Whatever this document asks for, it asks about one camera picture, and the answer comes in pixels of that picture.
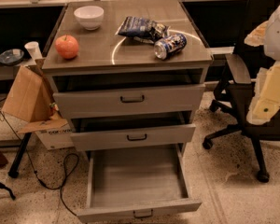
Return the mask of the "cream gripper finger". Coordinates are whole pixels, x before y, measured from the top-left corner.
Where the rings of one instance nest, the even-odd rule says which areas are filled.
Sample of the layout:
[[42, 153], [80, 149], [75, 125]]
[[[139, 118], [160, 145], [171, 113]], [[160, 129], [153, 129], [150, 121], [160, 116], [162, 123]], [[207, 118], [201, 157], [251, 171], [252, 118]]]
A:
[[280, 62], [275, 62], [269, 69], [260, 68], [254, 93], [246, 120], [253, 125], [261, 125], [280, 109]]

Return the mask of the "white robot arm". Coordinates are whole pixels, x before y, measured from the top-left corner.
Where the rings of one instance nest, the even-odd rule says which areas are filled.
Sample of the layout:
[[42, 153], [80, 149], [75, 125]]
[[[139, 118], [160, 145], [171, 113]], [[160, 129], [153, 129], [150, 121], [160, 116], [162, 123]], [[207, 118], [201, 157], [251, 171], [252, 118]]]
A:
[[264, 54], [274, 60], [270, 68], [260, 68], [246, 120], [253, 125], [268, 122], [280, 109], [280, 5], [270, 18], [246, 38], [248, 46], [264, 47]]

